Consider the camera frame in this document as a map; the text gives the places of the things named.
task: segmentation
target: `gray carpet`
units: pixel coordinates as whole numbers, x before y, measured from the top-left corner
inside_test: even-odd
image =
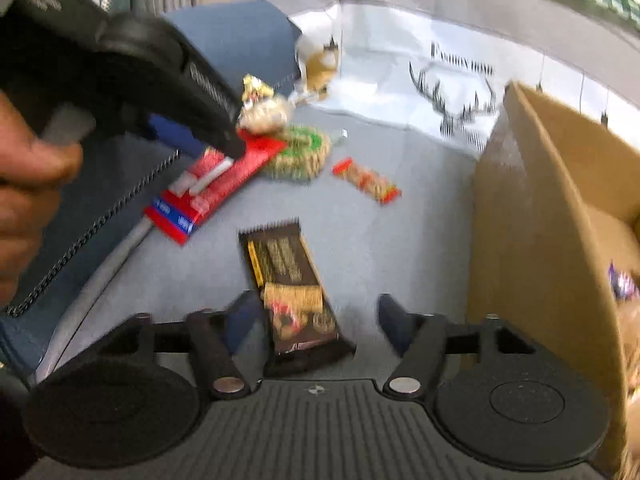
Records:
[[[349,138],[334,149],[402,189],[379,206],[326,168],[308,185],[259,176],[180,248],[151,231],[123,264],[67,346],[60,364],[134,312],[181,320],[204,306],[222,308],[251,283],[238,230],[300,218],[303,234],[344,334],[351,360],[314,372],[325,378],[384,380],[398,363],[376,325],[376,297],[393,294],[414,312],[461,321],[466,303],[475,161],[429,137],[312,108],[296,120]]]

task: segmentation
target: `metal screw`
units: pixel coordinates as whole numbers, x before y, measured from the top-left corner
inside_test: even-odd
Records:
[[[396,377],[389,383],[389,387],[399,394],[414,394],[420,389],[420,381],[413,377]]]
[[[213,381],[213,387],[222,394],[236,394],[244,388],[244,381],[237,377],[220,377]]]

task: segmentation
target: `wrapped candy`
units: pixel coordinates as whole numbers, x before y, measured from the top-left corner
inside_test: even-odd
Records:
[[[247,74],[242,78],[242,84],[244,84],[242,102],[245,108],[251,108],[254,103],[273,97],[273,88],[267,85],[262,79],[258,79],[251,74]]]
[[[351,182],[381,204],[387,204],[402,194],[398,187],[384,176],[356,164],[351,157],[338,162],[333,171],[335,176]]]
[[[613,262],[609,266],[609,282],[618,301],[628,301],[640,297],[640,290],[631,275],[627,272],[616,271]]]
[[[293,105],[275,95],[273,88],[250,74],[244,76],[244,107],[239,126],[252,135],[264,135],[283,129],[293,112]]]

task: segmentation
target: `brown snack package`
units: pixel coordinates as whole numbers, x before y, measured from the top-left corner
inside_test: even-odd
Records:
[[[332,364],[353,354],[356,347],[341,334],[331,306],[309,257],[297,221],[240,233],[240,244],[255,284],[269,301],[273,354],[265,377],[283,377]],[[313,297],[321,291],[322,309],[273,301],[275,292],[290,293],[304,286]]]

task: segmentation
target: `chocolate bar wrapper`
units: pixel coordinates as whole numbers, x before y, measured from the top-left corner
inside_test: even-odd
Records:
[[[187,243],[196,229],[229,196],[286,147],[281,140],[254,137],[243,130],[238,130],[238,136],[246,143],[244,156],[207,187],[194,196],[190,193],[191,187],[225,160],[225,155],[213,148],[207,149],[195,164],[145,209],[145,214],[156,227],[180,245]]]
[[[239,238],[252,279],[261,294],[268,283],[275,289],[279,285],[322,287],[297,221],[240,233]],[[340,334],[331,305],[321,290],[321,310],[317,305],[292,308],[273,300],[265,304],[273,343],[265,377],[315,370],[355,353],[355,345]]]

